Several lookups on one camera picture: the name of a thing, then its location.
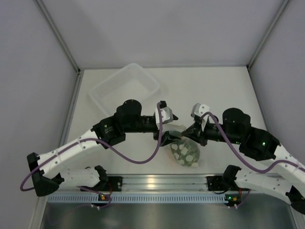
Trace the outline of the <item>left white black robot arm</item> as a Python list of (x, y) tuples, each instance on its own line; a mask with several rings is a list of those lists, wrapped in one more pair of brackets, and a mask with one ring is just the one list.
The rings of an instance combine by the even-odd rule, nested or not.
[[(77, 139), (48, 153), (27, 155), (30, 173), (22, 181), (32, 180), (32, 190), (39, 197), (50, 195), (61, 187), (78, 187), (83, 191), (98, 193), (109, 183), (102, 166), (72, 170), (71, 165), (101, 149), (110, 149), (133, 164), (146, 164), (157, 154), (160, 147), (172, 143), (177, 137), (170, 134), (165, 125), (178, 120), (165, 101), (156, 105), (153, 115), (142, 115), (142, 105), (136, 100), (127, 100), (117, 107), (114, 115), (101, 120)], [(153, 154), (144, 161), (128, 158), (114, 148), (126, 139), (127, 133), (152, 133), (157, 142)]]

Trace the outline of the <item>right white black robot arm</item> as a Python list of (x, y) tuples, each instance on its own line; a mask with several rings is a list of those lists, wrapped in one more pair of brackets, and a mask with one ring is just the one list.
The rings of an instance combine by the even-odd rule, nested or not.
[(253, 127), (251, 118), (238, 108), (226, 109), (223, 122), (201, 104), (193, 107), (194, 124), (182, 135), (202, 146), (225, 142), (247, 167), (228, 165), (221, 177), (227, 190), (255, 190), (278, 198), (297, 212), (305, 212), (305, 166), (266, 130)]

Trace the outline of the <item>fake green cucumber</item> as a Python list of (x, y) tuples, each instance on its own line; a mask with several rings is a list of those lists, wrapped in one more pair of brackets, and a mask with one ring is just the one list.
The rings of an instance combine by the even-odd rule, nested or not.
[(182, 133), (180, 131), (171, 130), (169, 133), (170, 133), (170, 135), (172, 135), (175, 138), (179, 138), (179, 139), (182, 138)]

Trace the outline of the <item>clear zip top bag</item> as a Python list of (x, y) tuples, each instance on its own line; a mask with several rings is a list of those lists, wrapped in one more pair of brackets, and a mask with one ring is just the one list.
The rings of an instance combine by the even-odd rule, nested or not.
[(182, 132), (186, 130), (184, 125), (166, 124), (166, 131), (176, 137), (173, 143), (170, 143), (163, 148), (166, 149), (167, 155), (172, 162), (186, 168), (199, 168), (203, 166), (203, 157), (198, 144), (182, 136)]

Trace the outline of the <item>fake green cabbage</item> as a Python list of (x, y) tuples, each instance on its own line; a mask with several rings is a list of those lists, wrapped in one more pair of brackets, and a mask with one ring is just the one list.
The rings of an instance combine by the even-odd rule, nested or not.
[(199, 166), (200, 150), (196, 142), (183, 138), (170, 144), (171, 153), (175, 161), (183, 167)]

